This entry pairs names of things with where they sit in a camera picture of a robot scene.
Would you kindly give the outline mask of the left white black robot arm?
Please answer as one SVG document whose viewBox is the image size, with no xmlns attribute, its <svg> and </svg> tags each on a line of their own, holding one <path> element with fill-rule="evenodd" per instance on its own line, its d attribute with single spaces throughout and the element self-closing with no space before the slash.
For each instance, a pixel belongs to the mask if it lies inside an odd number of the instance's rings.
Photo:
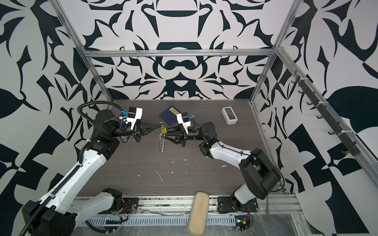
<svg viewBox="0 0 378 236">
<path fill-rule="evenodd" d="M 107 188 L 81 206 L 72 206 L 79 191 L 93 174 L 113 155 L 124 137 L 140 142 L 142 136 L 159 129 L 159 123 L 143 122 L 143 110 L 130 107 L 120 116 L 105 109 L 88 121 L 94 135 L 80 152 L 78 162 L 49 192 L 37 202 L 28 201 L 22 208 L 25 226 L 20 232 L 32 236 L 70 236 L 76 227 L 96 214 L 118 211 L 122 201 L 120 191 Z"/>
</svg>

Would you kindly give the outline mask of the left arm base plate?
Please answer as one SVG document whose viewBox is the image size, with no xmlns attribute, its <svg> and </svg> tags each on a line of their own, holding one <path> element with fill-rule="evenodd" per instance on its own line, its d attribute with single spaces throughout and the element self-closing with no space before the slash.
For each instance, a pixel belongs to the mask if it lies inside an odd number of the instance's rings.
<svg viewBox="0 0 378 236">
<path fill-rule="evenodd" d="M 111 196 L 96 196 L 94 197 L 94 210 L 96 214 L 112 214 L 117 212 L 119 214 L 131 213 L 138 208 L 138 198 L 135 197 L 111 197 Z"/>
</svg>

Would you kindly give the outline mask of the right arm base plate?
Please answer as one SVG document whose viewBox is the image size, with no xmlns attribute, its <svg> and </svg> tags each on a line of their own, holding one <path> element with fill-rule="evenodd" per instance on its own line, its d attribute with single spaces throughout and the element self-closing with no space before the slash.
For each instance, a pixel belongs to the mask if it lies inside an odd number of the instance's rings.
<svg viewBox="0 0 378 236">
<path fill-rule="evenodd" d="M 254 198 L 247 202 L 246 204 L 239 203 L 236 198 L 231 197 L 218 197 L 217 211 L 220 214 L 227 214 L 232 212 L 257 212 L 258 203 L 257 199 Z"/>
</svg>

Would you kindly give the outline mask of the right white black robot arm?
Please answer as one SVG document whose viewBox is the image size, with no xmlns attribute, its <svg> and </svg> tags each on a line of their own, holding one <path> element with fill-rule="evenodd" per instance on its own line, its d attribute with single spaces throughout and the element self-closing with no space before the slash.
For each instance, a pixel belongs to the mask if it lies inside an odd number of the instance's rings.
<svg viewBox="0 0 378 236">
<path fill-rule="evenodd" d="M 232 194 L 237 203 L 245 205 L 250 200 L 264 200 L 280 182 L 281 173 L 260 149 L 242 150 L 224 144 L 217 138 L 211 122 L 200 127 L 176 124 L 161 129 L 162 136 L 175 144 L 186 145 L 189 140 L 200 140 L 201 153 L 209 158 L 228 163 L 241 171 L 245 183 Z"/>
</svg>

